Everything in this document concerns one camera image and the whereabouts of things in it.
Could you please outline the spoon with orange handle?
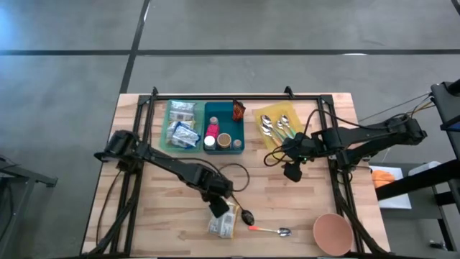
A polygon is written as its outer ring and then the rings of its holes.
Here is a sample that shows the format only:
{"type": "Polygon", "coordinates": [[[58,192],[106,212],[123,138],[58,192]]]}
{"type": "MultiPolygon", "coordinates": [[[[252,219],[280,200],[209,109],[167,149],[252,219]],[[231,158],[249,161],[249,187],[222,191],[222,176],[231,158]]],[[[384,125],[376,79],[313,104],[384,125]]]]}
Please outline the spoon with orange handle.
{"type": "Polygon", "coordinates": [[[254,215],[251,213],[249,210],[245,209],[238,201],[238,199],[235,197],[235,195],[231,195],[232,199],[236,202],[236,204],[240,207],[241,209],[241,220],[247,225],[247,226],[253,226],[255,223],[254,215]]]}

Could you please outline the pink bowl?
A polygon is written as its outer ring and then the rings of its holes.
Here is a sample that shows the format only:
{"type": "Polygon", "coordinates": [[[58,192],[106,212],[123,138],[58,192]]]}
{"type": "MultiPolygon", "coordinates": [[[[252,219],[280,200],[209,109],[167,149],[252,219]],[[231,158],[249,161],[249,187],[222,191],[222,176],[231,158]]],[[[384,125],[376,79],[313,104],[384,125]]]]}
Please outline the pink bowl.
{"type": "Polygon", "coordinates": [[[326,254],[342,256],[352,249],[354,234],[350,224],[342,216],[328,213],[315,220],[313,238],[326,254]]]}

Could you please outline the blue-handled silver spoon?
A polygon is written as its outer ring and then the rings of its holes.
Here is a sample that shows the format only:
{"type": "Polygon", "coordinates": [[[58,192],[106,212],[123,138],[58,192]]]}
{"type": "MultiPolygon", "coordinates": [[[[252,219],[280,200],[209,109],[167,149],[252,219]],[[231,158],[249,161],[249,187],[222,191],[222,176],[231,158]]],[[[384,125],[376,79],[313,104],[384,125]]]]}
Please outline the blue-handled silver spoon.
{"type": "Polygon", "coordinates": [[[284,128],[284,125],[280,120],[278,120],[276,124],[277,124],[277,127],[280,130],[282,130],[286,134],[287,137],[292,138],[292,135],[284,128]]]}

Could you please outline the yellow plastic bin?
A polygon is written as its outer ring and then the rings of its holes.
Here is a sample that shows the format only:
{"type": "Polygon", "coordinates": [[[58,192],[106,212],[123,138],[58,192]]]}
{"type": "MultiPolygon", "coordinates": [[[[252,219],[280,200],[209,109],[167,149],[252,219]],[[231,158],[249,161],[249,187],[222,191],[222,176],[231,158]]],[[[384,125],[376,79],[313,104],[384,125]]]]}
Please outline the yellow plastic bin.
{"type": "MultiPolygon", "coordinates": [[[[280,101],[280,102],[270,104],[270,105],[268,104],[262,105],[261,108],[255,109],[253,111],[253,115],[254,115],[257,129],[262,136],[262,141],[268,150],[273,150],[275,147],[277,147],[277,145],[274,143],[274,141],[270,137],[265,135],[261,129],[261,126],[263,125],[261,116],[263,114],[267,115],[272,120],[272,123],[274,125],[276,125],[276,122],[278,120],[281,121],[282,115],[285,115],[288,117],[290,121],[290,126],[295,130],[296,133],[303,131],[303,126],[298,118],[295,107],[291,101],[280,101]]],[[[291,134],[290,130],[287,127],[284,126],[284,128],[291,134]]],[[[284,140],[280,140],[280,138],[277,137],[272,130],[271,130],[271,133],[281,143],[284,141],[284,140]]]]}

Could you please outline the black side cart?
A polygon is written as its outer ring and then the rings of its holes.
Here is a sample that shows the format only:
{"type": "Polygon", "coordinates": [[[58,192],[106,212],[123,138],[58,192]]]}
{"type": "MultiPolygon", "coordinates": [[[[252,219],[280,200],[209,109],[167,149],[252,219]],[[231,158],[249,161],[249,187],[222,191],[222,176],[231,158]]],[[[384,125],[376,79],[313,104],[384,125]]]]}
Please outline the black side cart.
{"type": "Polygon", "coordinates": [[[383,167],[400,168],[403,178],[376,190],[377,199],[383,200],[407,194],[413,202],[407,218],[438,221],[445,248],[459,251],[447,223],[443,206],[455,204],[460,213],[460,79],[431,86],[432,100],[438,110],[442,124],[451,142],[456,158],[427,171],[409,176],[409,170],[422,164],[383,163],[383,167]]]}

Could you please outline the green plastic bin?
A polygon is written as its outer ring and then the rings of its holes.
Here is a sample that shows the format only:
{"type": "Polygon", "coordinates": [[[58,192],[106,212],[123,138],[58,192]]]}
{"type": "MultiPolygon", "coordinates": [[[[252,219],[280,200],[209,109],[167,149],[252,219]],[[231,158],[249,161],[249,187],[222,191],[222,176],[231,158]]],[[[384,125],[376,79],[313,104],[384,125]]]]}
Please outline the green plastic bin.
{"type": "Polygon", "coordinates": [[[165,110],[165,118],[163,119],[162,123],[162,132],[161,132],[161,139],[160,139],[160,147],[171,153],[198,153],[202,151],[202,144],[203,144],[203,134],[204,134],[204,108],[205,108],[205,102],[204,101],[196,101],[196,100],[178,100],[178,99],[172,99],[169,100],[166,104],[166,110],[165,110]],[[194,116],[194,121],[195,121],[195,126],[194,130],[201,136],[201,140],[198,142],[197,146],[195,148],[190,148],[190,149],[184,149],[182,147],[175,146],[171,143],[170,141],[166,141],[166,129],[170,123],[169,119],[169,112],[170,112],[170,102],[171,101],[184,101],[184,102],[194,102],[195,103],[195,116],[194,116]]]}

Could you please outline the blue yellow ramen packet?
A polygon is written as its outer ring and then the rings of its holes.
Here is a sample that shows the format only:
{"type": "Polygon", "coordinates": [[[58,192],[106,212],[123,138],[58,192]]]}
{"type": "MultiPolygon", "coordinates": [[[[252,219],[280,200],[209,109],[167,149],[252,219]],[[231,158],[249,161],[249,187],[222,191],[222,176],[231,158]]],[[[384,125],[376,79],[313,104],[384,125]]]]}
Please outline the blue yellow ramen packet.
{"type": "Polygon", "coordinates": [[[184,149],[195,148],[201,136],[187,124],[178,122],[171,137],[171,143],[184,149]]]}

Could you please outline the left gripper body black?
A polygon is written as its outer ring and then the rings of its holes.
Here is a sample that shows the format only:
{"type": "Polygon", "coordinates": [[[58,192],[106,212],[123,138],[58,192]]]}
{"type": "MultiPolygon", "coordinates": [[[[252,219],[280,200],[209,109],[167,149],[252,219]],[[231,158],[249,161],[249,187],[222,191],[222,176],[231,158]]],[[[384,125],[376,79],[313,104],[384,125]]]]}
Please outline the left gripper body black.
{"type": "Polygon", "coordinates": [[[204,201],[217,198],[229,198],[232,195],[233,182],[204,165],[197,165],[193,188],[204,201]]]}

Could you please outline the coral-handled silver spoon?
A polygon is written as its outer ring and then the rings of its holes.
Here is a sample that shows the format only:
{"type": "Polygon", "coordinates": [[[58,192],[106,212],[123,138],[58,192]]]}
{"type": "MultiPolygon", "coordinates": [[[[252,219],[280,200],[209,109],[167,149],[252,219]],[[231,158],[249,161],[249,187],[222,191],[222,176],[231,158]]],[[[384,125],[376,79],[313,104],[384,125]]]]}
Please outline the coral-handled silver spoon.
{"type": "Polygon", "coordinates": [[[262,227],[257,227],[257,226],[248,226],[248,230],[250,231],[260,231],[260,232],[274,232],[276,234],[278,234],[279,236],[281,237],[287,237],[287,236],[291,236],[292,234],[292,231],[288,228],[278,228],[276,230],[272,230],[272,229],[267,229],[267,228],[262,228],[262,227]]]}

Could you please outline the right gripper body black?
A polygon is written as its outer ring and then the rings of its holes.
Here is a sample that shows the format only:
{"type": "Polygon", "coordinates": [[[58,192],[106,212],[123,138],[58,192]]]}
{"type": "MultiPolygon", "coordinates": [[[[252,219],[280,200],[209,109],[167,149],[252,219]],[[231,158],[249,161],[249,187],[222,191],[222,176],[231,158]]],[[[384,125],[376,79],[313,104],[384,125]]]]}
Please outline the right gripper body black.
{"type": "Polygon", "coordinates": [[[281,151],[292,160],[314,160],[318,157],[317,141],[302,132],[284,140],[281,151]]]}

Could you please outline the grey ramen noodle packet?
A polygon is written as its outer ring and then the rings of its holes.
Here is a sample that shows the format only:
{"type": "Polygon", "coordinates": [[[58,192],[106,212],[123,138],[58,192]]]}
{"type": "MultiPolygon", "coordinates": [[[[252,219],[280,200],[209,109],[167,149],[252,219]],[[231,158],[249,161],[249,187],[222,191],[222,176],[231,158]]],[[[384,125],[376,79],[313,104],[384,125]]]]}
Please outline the grey ramen noodle packet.
{"type": "Polygon", "coordinates": [[[195,116],[194,102],[171,101],[169,119],[173,121],[190,121],[195,116]]]}

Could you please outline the brown sauce sachet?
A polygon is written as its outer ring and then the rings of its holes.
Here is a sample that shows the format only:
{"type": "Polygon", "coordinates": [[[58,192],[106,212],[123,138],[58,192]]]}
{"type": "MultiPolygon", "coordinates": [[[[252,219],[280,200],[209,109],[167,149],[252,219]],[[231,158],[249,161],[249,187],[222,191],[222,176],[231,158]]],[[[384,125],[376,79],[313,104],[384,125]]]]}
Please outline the brown sauce sachet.
{"type": "Polygon", "coordinates": [[[242,102],[234,99],[233,100],[233,112],[232,112],[232,119],[235,122],[238,122],[244,118],[246,107],[243,105],[242,102]]]}

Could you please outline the green-handled gold spoon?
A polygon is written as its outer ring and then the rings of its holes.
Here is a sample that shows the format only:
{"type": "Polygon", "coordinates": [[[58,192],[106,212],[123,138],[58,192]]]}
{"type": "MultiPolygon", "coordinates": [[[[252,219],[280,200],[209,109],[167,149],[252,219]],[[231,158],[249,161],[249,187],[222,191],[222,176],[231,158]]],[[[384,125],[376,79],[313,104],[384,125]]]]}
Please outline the green-handled gold spoon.
{"type": "Polygon", "coordinates": [[[269,127],[275,133],[275,135],[280,138],[280,140],[284,140],[284,139],[292,137],[289,133],[285,131],[283,126],[278,127],[277,125],[274,125],[272,123],[272,120],[267,115],[263,114],[261,116],[261,120],[262,120],[263,125],[265,125],[266,127],[269,127]]]}

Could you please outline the orange cloth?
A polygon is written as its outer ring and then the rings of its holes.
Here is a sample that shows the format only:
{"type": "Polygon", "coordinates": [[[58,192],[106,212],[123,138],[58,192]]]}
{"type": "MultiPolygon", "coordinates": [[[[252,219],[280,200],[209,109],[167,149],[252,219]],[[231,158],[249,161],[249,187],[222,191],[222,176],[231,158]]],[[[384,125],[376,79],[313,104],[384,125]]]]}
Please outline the orange cloth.
{"type": "Polygon", "coordinates": [[[371,177],[375,188],[380,188],[396,181],[395,177],[390,172],[381,170],[373,170],[371,177]]]}

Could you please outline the white paper sheet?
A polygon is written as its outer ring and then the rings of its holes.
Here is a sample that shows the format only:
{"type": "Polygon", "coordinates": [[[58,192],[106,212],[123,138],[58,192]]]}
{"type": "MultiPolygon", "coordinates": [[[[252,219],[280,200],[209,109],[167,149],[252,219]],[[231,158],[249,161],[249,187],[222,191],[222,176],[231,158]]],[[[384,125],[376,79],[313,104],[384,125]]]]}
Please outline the white paper sheet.
{"type": "MultiPolygon", "coordinates": [[[[387,175],[391,175],[395,180],[400,180],[403,178],[403,172],[400,168],[374,165],[371,165],[370,168],[374,173],[385,172],[387,175]]],[[[379,207],[381,209],[412,209],[410,199],[407,194],[401,194],[392,198],[379,200],[379,207]]]]}

